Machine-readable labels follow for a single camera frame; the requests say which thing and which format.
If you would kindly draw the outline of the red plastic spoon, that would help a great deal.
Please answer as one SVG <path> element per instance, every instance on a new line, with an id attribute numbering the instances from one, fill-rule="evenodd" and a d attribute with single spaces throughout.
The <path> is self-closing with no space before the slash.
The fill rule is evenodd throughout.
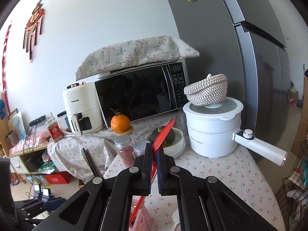
<path id="1" fill-rule="evenodd" d="M 159 132 L 157 138 L 155 139 L 155 142 L 152 145 L 152 170 L 151 170 L 151 182 L 150 186 L 153 183 L 153 180 L 155 179 L 155 176 L 157 174 L 157 161 L 156 161 L 156 153 L 158 149 L 162 146 L 164 140 L 166 139 L 168 133 L 171 131 L 173 125 L 175 123 L 175 119 L 172 119 L 169 121 L 169 123 Z M 140 196 L 137 205 L 135 206 L 132 214 L 130 215 L 129 224 L 133 221 L 134 217 L 137 214 L 137 211 L 139 210 L 141 204 L 145 200 L 145 196 Z"/>

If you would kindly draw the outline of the black chopstick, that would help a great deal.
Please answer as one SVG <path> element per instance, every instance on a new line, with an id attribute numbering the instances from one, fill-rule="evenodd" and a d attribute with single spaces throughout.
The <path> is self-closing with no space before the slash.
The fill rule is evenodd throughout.
<path id="1" fill-rule="evenodd" d="M 97 177 L 97 171 L 95 169 L 95 163 L 94 163 L 94 160 L 93 160 L 92 155 L 90 154 L 89 150 L 82 148 L 81 153 L 82 153 L 84 160 L 86 161 L 86 164 L 88 165 L 91 172 L 93 173 L 93 176 Z"/>

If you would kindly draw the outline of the white plastic spoon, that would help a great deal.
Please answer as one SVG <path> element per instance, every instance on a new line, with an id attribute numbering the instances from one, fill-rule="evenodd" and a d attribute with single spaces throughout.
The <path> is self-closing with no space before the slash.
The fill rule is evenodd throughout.
<path id="1" fill-rule="evenodd" d="M 179 212 L 178 212 L 178 209 L 176 209 L 173 214 L 172 214 L 172 226 L 170 228 L 170 231 L 175 231 L 176 230 L 176 227 L 177 225 L 180 223 L 180 217 L 179 217 Z"/>

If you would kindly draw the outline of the dark brown chopstick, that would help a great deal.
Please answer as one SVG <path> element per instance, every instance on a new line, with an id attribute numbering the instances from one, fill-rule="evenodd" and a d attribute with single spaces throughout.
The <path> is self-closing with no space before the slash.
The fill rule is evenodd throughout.
<path id="1" fill-rule="evenodd" d="M 85 149 L 85 156 L 86 156 L 88 166 L 90 167 L 90 170 L 92 171 L 94 177 L 102 177 L 103 178 L 103 174 L 101 173 L 101 171 L 99 170 L 99 168 L 95 164 L 95 161 L 94 161 L 94 159 L 93 159 L 93 157 L 92 157 L 92 155 L 91 155 L 91 153 L 88 149 Z"/>

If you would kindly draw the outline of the pink perforated utensil basket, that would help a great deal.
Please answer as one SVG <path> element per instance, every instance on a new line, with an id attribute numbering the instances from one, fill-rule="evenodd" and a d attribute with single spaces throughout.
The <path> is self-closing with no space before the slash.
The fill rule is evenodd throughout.
<path id="1" fill-rule="evenodd" d="M 149 231 L 152 220 L 153 218 L 145 207 L 145 202 L 143 202 L 130 223 L 129 231 Z"/>

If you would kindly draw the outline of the cherry print tablecloth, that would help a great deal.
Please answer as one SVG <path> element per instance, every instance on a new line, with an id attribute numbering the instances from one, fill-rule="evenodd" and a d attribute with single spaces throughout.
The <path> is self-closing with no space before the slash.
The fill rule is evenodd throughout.
<path id="1" fill-rule="evenodd" d="M 218 159 L 198 155 L 191 149 L 186 118 L 182 111 L 131 123 L 134 128 L 131 137 L 134 141 L 145 140 L 155 128 L 166 125 L 171 119 L 175 119 L 174 126 L 183 132 L 186 141 L 184 152 L 175 159 L 178 166 L 200 178 L 217 177 L 277 230 L 285 230 L 274 193 L 246 147 L 239 145 L 231 154 Z M 122 159 L 115 152 L 115 137 L 112 130 L 81 137 L 66 135 L 58 142 L 49 142 L 48 154 L 60 171 L 66 170 L 74 177 L 87 181 L 93 178 L 93 174 L 84 161 L 81 150 L 88 149 L 104 178 L 111 178 L 125 168 Z"/>

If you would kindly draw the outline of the red box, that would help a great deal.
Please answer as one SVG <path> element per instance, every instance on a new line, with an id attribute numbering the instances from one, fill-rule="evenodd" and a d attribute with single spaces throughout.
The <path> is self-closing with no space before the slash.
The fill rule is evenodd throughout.
<path id="1" fill-rule="evenodd" d="M 45 179 L 52 185 L 69 184 L 72 175 L 68 172 L 57 172 L 53 174 L 45 174 Z"/>

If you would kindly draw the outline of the stacked white bowls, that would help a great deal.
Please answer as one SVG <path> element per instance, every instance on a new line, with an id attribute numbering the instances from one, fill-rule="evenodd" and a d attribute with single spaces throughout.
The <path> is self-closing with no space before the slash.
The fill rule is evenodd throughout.
<path id="1" fill-rule="evenodd" d="M 173 158 L 179 157 L 186 148 L 183 132 L 177 128 L 172 128 L 162 145 L 166 155 Z"/>

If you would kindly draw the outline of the jar of red berries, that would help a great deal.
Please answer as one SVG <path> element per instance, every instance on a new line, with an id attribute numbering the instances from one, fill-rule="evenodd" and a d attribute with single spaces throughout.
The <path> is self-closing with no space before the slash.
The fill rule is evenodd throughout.
<path id="1" fill-rule="evenodd" d="M 116 151 L 118 155 L 121 157 L 123 164 L 125 167 L 132 167 L 135 162 L 135 158 L 133 156 L 133 142 L 129 135 L 121 135 L 117 136 L 114 141 Z"/>

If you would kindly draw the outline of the jar with white label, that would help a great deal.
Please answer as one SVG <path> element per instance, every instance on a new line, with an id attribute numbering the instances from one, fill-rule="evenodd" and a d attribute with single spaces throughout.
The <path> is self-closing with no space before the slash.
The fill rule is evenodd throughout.
<path id="1" fill-rule="evenodd" d="M 145 154 L 146 145 L 150 142 L 148 140 L 139 140 L 133 144 L 134 158 L 140 157 Z"/>

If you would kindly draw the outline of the white electric cooking pot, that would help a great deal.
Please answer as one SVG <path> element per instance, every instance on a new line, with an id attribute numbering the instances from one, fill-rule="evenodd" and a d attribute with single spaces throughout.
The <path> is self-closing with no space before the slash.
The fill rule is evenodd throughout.
<path id="1" fill-rule="evenodd" d="M 283 166 L 288 153 L 257 139 L 251 129 L 241 129 L 243 104 L 226 97 L 219 103 L 196 106 L 184 105 L 191 148 L 209 158 L 224 157 L 241 144 L 273 163 Z"/>

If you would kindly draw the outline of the orange tangerine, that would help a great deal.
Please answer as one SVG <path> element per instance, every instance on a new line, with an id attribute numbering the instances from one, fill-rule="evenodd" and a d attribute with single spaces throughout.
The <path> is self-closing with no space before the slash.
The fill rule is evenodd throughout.
<path id="1" fill-rule="evenodd" d="M 125 132 L 131 126 L 130 119 L 123 115 L 120 112 L 115 112 L 115 110 L 111 109 L 114 113 L 114 116 L 111 119 L 110 125 L 112 130 L 115 132 Z"/>

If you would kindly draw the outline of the white air fryer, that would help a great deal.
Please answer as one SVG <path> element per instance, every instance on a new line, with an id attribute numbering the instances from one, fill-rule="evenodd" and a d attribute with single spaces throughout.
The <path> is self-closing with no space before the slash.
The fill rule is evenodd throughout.
<path id="1" fill-rule="evenodd" d="M 63 101 L 72 133 L 80 137 L 103 129 L 95 84 L 75 83 L 63 91 Z"/>

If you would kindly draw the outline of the black microwave oven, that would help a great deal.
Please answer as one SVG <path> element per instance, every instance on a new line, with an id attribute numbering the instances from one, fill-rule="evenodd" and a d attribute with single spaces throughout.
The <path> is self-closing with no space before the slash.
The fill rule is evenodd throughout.
<path id="1" fill-rule="evenodd" d="M 95 82 L 103 126 L 121 113 L 130 121 L 181 109 L 187 102 L 184 63 L 146 65 L 112 73 Z"/>

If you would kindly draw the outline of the floral cloth cover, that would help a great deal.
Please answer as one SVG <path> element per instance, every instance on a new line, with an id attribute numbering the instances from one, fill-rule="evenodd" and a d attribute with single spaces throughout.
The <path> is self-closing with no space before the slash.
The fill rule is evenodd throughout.
<path id="1" fill-rule="evenodd" d="M 75 72 L 76 80 L 140 65 L 199 57 L 199 52 L 177 37 L 129 40 L 90 53 Z"/>

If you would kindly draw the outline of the grey refrigerator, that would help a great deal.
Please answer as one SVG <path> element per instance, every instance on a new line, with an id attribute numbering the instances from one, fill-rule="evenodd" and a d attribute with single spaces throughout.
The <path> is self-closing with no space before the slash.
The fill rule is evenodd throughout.
<path id="1" fill-rule="evenodd" d="M 242 128 L 276 144 L 289 113 L 290 66 L 269 0 L 168 0 L 179 37 L 199 52 L 186 59 L 190 83 L 225 74 L 243 103 Z"/>

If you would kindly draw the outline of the red chinese knot ornament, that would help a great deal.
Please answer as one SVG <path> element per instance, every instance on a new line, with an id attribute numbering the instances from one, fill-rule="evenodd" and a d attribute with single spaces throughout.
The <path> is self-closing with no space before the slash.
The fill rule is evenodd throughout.
<path id="1" fill-rule="evenodd" d="M 29 54 L 29 62 L 33 61 L 33 48 L 37 45 L 38 35 L 43 32 L 44 16 L 45 9 L 42 0 L 39 0 L 24 29 L 23 49 Z"/>

